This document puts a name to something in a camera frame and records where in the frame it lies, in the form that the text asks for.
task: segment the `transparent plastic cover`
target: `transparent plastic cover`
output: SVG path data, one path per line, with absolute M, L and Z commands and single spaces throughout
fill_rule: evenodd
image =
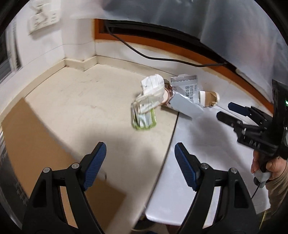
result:
M 288 84 L 288 46 L 254 0 L 81 0 L 72 18 L 131 20 L 185 32 L 222 56 L 272 101 Z

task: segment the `finger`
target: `finger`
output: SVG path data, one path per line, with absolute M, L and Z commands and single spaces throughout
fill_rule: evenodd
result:
M 266 169 L 272 172 L 271 180 L 278 178 L 286 168 L 286 160 L 274 158 L 266 164 Z
M 279 165 L 278 159 L 274 158 L 266 164 L 266 169 L 271 172 L 277 172 L 279 170 Z
M 253 161 L 258 161 L 259 160 L 259 152 L 254 150 L 253 151 Z
M 259 169 L 259 163 L 258 161 L 253 161 L 251 165 L 251 173 L 255 173 Z

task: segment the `brown cardboard sheet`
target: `brown cardboard sheet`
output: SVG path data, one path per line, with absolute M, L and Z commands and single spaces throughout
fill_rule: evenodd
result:
M 21 99 L 4 118 L 2 128 L 14 172 L 28 196 L 31 195 L 43 168 L 60 170 L 75 162 L 24 99 Z M 76 226 L 65 188 L 61 188 L 61 195 L 68 223 Z M 99 179 L 86 191 L 86 196 L 104 230 L 125 198 L 125 194 Z

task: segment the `beige floor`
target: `beige floor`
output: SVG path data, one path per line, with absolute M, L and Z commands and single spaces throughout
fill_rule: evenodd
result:
M 138 220 L 160 172 L 177 118 L 175 112 L 157 108 L 155 128 L 132 128 L 130 105 L 141 92 L 143 78 L 107 65 L 97 64 L 85 72 L 65 67 L 26 97 L 76 161 L 90 153 L 98 141 L 106 143 L 102 169 L 108 182 L 126 194 L 108 234 L 129 233 Z

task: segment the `power outlet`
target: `power outlet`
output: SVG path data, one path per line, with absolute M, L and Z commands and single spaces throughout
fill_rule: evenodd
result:
M 60 9 L 52 10 L 45 13 L 39 13 L 29 19 L 30 33 L 55 24 L 60 20 Z

